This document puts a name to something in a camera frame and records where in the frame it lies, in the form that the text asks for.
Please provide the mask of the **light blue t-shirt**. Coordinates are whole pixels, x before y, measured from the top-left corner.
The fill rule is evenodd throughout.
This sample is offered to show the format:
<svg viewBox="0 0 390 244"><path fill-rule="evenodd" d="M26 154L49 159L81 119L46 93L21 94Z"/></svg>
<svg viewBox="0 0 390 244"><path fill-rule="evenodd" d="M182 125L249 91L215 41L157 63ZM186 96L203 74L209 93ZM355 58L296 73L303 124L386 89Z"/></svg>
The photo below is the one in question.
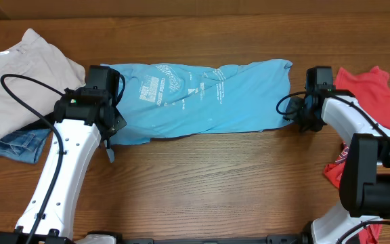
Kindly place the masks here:
<svg viewBox="0 0 390 244"><path fill-rule="evenodd" d="M279 101L290 91L292 65L283 59L219 68L113 64L123 93L116 107L127 124L110 143L280 129L288 125Z"/></svg>

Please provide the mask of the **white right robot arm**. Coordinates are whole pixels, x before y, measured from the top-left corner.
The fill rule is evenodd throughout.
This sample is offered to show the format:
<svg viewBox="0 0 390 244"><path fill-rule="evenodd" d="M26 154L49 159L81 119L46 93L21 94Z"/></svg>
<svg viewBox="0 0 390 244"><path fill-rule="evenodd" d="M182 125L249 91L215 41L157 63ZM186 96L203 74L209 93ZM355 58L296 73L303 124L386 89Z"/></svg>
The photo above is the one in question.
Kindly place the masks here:
<svg viewBox="0 0 390 244"><path fill-rule="evenodd" d="M339 202L307 223L298 235L270 235L267 243L346 243L373 224L390 226L390 130L373 119L357 98L337 89L329 66L306 72L304 91L285 97L282 116L301 132L333 127L349 147Z"/></svg>

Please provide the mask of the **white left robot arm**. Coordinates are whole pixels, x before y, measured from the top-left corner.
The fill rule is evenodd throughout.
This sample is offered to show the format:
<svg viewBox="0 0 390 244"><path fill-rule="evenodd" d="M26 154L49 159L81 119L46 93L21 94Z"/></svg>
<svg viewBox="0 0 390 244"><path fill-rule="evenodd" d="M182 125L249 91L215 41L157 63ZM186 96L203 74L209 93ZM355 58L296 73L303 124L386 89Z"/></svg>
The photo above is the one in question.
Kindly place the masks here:
<svg viewBox="0 0 390 244"><path fill-rule="evenodd" d="M84 87L65 89L54 106L53 132L41 177L26 210L0 243L71 243L74 213L89 162L101 142L126 126L117 109L125 78L109 66L91 66Z"/></svg>

